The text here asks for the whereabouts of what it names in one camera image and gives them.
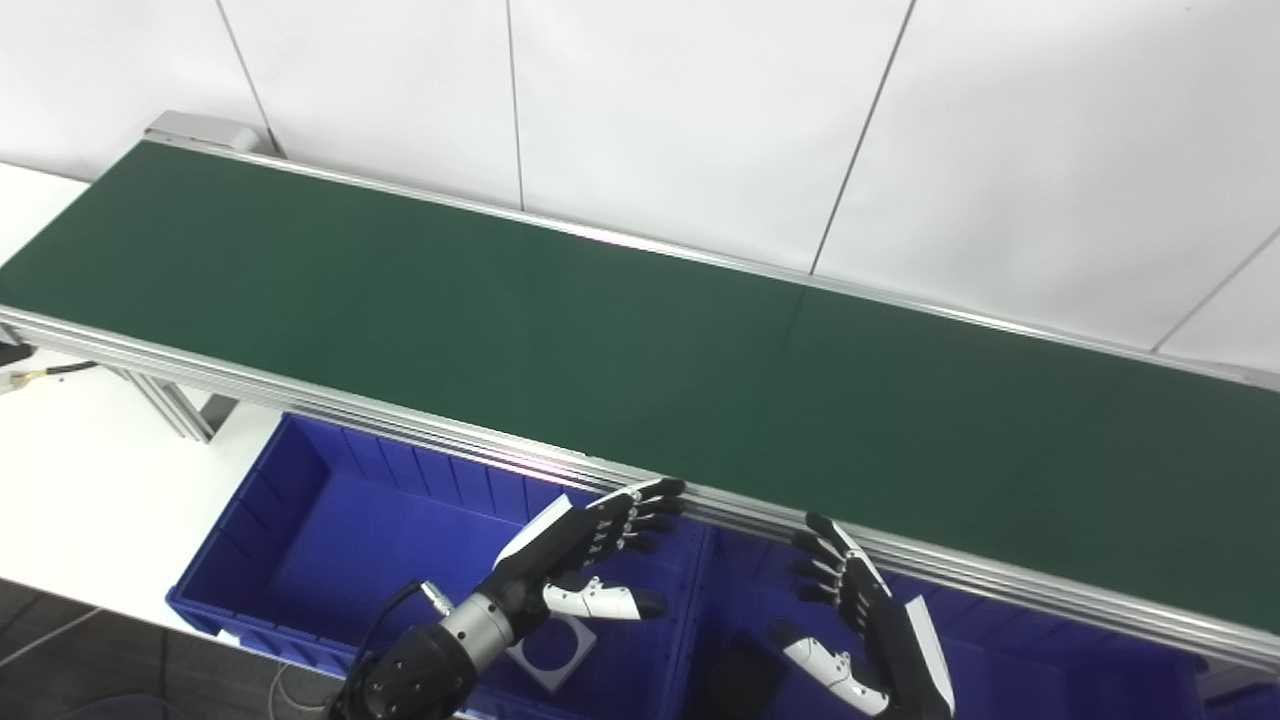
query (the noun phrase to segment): white wall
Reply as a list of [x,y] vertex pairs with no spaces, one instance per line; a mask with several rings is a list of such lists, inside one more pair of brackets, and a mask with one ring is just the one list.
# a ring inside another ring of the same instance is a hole
[[1274,0],[915,0],[905,29],[909,0],[221,1],[0,4],[0,161],[92,178],[206,113],[302,161],[1280,372]]

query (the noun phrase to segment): fingertip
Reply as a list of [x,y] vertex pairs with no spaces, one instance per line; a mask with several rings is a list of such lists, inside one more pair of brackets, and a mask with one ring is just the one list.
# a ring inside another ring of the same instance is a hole
[[689,488],[689,483],[680,478],[663,478],[658,480],[658,487],[663,495],[682,495]]
[[812,510],[809,512],[805,512],[804,524],[808,525],[809,529],[818,533],[819,536],[826,536],[827,533],[831,532],[832,528],[831,518],[827,518],[826,515],[819,515]]

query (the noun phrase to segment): blue storage crate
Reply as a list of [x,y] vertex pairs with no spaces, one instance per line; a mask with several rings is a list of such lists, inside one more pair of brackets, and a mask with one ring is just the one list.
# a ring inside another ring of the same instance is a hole
[[[206,633],[344,674],[383,600],[430,579],[456,601],[543,507],[588,493],[404,443],[287,415],[236,491],[169,603]],[[666,593],[667,618],[585,620],[598,635],[550,696],[509,657],[480,678],[468,703],[497,717],[657,720],[681,702],[684,651],[707,528],[680,520],[653,555],[621,552],[593,566],[609,582]],[[425,598],[403,603],[374,647],[434,621]],[[549,624],[539,633],[556,632]],[[531,637],[538,646],[539,638]]]
[[[763,629],[774,616],[790,618],[835,652],[859,655],[859,641],[829,606],[795,600],[790,566],[801,557],[797,551],[721,529],[712,544],[708,569],[699,577],[701,607],[692,620],[694,667],[684,717],[739,712],[708,697],[718,682],[717,664],[744,637],[769,647]],[[913,578],[884,577],[902,600],[925,596],[947,656],[957,720],[1204,717],[1194,655]],[[861,717],[788,664],[769,673],[777,676],[760,682],[774,688],[772,700],[751,716]]]
[[1276,720],[1280,717],[1280,687],[1251,685],[1206,705],[1206,720]]

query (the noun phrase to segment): cable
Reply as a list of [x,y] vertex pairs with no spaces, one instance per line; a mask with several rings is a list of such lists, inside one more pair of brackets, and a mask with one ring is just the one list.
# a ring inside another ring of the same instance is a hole
[[343,683],[342,689],[338,691],[342,696],[340,702],[343,707],[351,707],[351,693],[353,691],[353,685],[356,684],[355,682],[358,680],[357,675],[361,670],[361,661],[369,651],[369,642],[374,639],[374,633],[378,630],[378,626],[383,624],[383,619],[385,619],[392,610],[419,592],[421,585],[422,580],[410,580],[404,583],[401,589],[388,596],[387,600],[383,601],[383,606],[378,609],[372,621],[365,630],[365,637],[360,639],[360,644],[356,647],[356,656],[351,661],[351,671],[347,674],[347,682]]
[[0,387],[0,393],[22,389],[23,387],[27,386],[27,383],[29,383],[36,378],[44,378],[46,375],[65,375],[67,373],[78,373],[81,370],[88,370],[90,368],[97,368],[97,363],[92,360],[86,360],[83,363],[74,363],[72,365],[54,365],[51,368],[45,368],[42,370],[10,373],[8,387]]
[[83,363],[73,363],[70,365],[54,365],[52,368],[45,368],[45,374],[64,375],[67,373],[78,373],[81,370],[88,370],[90,368],[97,368],[97,363],[92,360],[86,360]]
[[101,607],[95,607],[93,610],[90,610],[88,612],[81,615],[79,618],[77,618],[74,620],[72,620],[70,623],[67,623],[65,625],[63,625],[63,626],[60,626],[60,628],[58,628],[55,630],[51,630],[51,632],[49,632],[49,633],[46,633],[46,634],[36,638],[35,641],[27,643],[20,650],[18,650],[18,652],[14,652],[13,655],[10,655],[9,657],[5,657],[4,660],[0,660],[0,667],[4,667],[5,665],[13,662],[14,660],[18,660],[23,655],[27,655],[28,652],[36,650],[37,647],[45,644],[49,641],[56,638],[58,635],[65,633],[67,630],[70,630],[76,625],[79,625],[84,620],[88,620],[90,618],[97,615],[101,611],[102,611]]
[[288,665],[280,662],[280,669],[275,671],[275,679],[271,680],[270,694],[271,696],[279,694],[280,700],[283,700],[289,707],[294,710],[301,710],[302,712],[320,712],[321,710],[324,710],[325,708],[324,705],[306,705],[305,702],[294,700],[293,696],[289,694],[289,691],[284,688],[284,671],[288,669],[289,669]]

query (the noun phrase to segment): black cable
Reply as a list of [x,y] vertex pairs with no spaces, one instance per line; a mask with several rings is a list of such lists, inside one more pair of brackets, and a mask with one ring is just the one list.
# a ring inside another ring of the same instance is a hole
[[369,643],[374,639],[374,633],[378,632],[378,626],[383,624],[387,615],[396,610],[396,607],[410,598],[413,593],[419,591],[422,585],[422,580],[410,580],[404,585],[387,597],[383,601],[383,606],[378,609],[378,614],[374,615],[374,620],[369,624],[369,629],[365,630],[365,637],[361,638],[360,644],[356,646],[356,656],[351,661],[351,670],[347,673],[347,682],[343,684],[342,705],[343,708],[351,707],[351,693],[353,692],[353,685],[356,685],[357,673],[360,673],[361,661],[365,659],[365,653],[369,652]]
[[45,368],[45,374],[61,375],[65,373],[78,373],[79,370],[88,370],[90,368],[97,368],[97,363],[92,360],[86,360],[83,363],[76,363],[74,365],[55,365],[52,368]]

